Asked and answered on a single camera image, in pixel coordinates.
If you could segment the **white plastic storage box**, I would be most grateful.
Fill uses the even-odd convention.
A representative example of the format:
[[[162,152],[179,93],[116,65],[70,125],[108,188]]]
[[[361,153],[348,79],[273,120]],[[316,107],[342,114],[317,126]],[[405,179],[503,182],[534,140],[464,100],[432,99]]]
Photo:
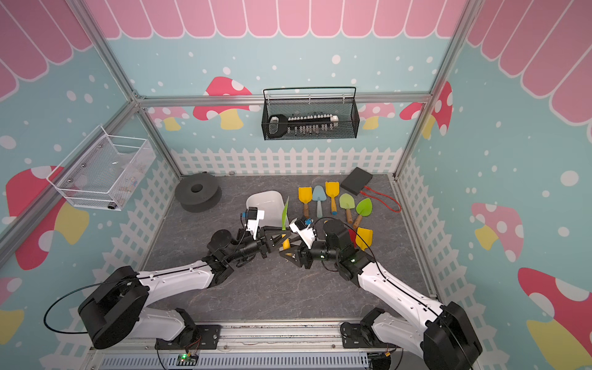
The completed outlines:
[[[261,228],[281,227],[282,212],[285,208],[285,202],[278,191],[265,191],[253,194],[246,201],[247,208],[257,208],[265,213],[264,218],[259,222]]]

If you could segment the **yellow shovel wooden handle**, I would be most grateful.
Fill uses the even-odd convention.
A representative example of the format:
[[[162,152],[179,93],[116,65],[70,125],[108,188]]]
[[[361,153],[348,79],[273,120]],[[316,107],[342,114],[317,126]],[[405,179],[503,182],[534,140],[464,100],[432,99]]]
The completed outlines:
[[[298,199],[303,204],[303,215],[306,219],[310,218],[309,204],[312,201],[312,188],[300,187],[298,189]]]

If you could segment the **light blue trowel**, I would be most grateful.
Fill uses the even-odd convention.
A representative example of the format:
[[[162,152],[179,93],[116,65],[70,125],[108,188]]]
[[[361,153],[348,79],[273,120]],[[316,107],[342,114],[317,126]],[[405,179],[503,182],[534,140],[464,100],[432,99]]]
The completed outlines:
[[[315,186],[313,189],[312,197],[313,197],[314,202],[316,203],[316,217],[317,217],[317,219],[323,218],[324,215],[323,215],[322,203],[327,200],[327,195],[325,193],[325,189],[320,185]]]

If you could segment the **red shovel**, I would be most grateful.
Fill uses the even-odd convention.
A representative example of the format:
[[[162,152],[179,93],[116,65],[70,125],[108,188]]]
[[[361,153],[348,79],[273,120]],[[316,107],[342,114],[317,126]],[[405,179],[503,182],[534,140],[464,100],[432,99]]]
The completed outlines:
[[[357,237],[356,232],[353,229],[348,229],[348,233],[349,233],[349,237],[351,239],[351,242],[353,243],[354,246],[356,246],[357,245],[356,244],[356,237]]]

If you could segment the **green trowel wooden handle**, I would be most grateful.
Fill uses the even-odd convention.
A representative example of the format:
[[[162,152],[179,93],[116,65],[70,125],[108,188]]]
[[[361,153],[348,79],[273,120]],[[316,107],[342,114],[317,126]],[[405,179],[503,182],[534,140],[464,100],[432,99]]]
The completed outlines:
[[[368,217],[373,210],[372,200],[370,198],[365,198],[364,200],[360,201],[356,206],[356,213],[358,216],[353,224],[354,229],[358,229],[360,223],[362,223],[362,219],[364,217]]]

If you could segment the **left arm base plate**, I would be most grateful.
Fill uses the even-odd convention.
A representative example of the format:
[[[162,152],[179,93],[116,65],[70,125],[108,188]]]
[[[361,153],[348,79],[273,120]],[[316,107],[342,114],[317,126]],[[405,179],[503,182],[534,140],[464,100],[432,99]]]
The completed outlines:
[[[195,325],[186,327],[175,339],[157,339],[155,349],[159,350],[215,350],[220,339],[220,325]]]

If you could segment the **light green trowel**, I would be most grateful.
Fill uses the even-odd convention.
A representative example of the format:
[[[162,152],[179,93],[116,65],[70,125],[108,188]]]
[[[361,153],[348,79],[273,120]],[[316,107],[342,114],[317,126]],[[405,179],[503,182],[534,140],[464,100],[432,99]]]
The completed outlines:
[[[352,210],[356,207],[354,197],[351,194],[344,193],[339,197],[339,206],[345,211],[346,220],[349,224],[353,223]]]

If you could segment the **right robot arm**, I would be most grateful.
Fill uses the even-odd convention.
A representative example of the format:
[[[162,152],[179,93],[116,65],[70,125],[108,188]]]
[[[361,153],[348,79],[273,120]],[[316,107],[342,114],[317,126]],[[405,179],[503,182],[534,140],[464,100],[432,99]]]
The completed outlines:
[[[285,252],[299,267],[329,261],[345,280],[378,297],[395,318],[381,309],[365,317],[367,335],[419,356],[430,369],[472,369],[483,352],[465,309],[455,302],[438,302],[390,274],[370,248],[354,245],[352,228],[340,220],[320,219],[323,238],[311,220],[294,220],[284,234],[297,234],[301,243]]]

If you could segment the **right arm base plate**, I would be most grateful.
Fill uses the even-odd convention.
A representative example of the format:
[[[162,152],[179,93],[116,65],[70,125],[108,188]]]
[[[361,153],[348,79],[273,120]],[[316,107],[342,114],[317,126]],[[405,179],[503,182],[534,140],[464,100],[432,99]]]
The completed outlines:
[[[343,322],[340,326],[340,334],[344,348],[384,348],[389,350],[399,348],[399,346],[382,342],[368,325],[360,323]]]

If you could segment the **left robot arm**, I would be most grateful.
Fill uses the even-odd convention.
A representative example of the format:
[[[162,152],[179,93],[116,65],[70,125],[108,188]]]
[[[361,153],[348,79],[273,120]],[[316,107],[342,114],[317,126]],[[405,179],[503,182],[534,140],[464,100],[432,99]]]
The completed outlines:
[[[135,271],[126,265],[106,280],[90,285],[89,295],[79,306],[84,334],[96,349],[112,347],[126,338],[162,339],[189,345],[197,327],[180,308],[162,311],[150,308],[155,302],[222,284],[234,271],[232,263],[245,265],[257,254],[266,257],[276,245],[291,236],[281,227],[239,231],[216,231],[208,243],[208,254],[196,262],[160,271]]]

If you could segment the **green trowel yellow handle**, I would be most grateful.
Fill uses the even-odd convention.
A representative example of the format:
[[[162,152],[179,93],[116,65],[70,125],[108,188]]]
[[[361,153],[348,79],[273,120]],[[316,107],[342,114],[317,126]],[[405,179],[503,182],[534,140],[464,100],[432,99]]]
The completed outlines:
[[[286,199],[285,206],[282,211],[282,231],[288,230],[288,204],[289,204],[289,198]],[[283,241],[282,241],[282,246],[280,247],[280,251],[287,250],[291,247],[289,235],[283,234],[282,238],[283,238]]]

